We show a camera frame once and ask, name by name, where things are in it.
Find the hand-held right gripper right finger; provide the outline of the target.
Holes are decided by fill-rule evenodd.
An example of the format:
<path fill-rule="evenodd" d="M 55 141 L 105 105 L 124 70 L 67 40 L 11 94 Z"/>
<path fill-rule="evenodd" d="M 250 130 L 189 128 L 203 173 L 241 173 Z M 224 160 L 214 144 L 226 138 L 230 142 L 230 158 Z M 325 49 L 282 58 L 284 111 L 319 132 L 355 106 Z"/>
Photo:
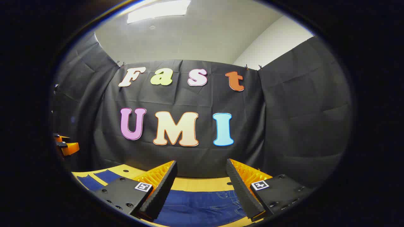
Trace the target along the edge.
<path fill-rule="evenodd" d="M 226 172 L 251 221 L 279 216 L 313 192 L 285 174 L 270 176 L 233 159 L 227 159 Z"/>

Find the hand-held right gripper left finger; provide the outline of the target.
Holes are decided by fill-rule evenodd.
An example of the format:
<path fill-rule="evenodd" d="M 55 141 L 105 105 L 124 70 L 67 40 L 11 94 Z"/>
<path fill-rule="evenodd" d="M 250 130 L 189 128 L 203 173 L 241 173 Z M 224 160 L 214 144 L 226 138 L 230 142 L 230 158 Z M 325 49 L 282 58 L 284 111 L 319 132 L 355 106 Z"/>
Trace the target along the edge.
<path fill-rule="evenodd" d="M 127 215 L 153 221 L 163 208 L 177 170 L 177 162 L 172 160 L 133 178 L 118 177 L 96 190 L 95 196 Z"/>

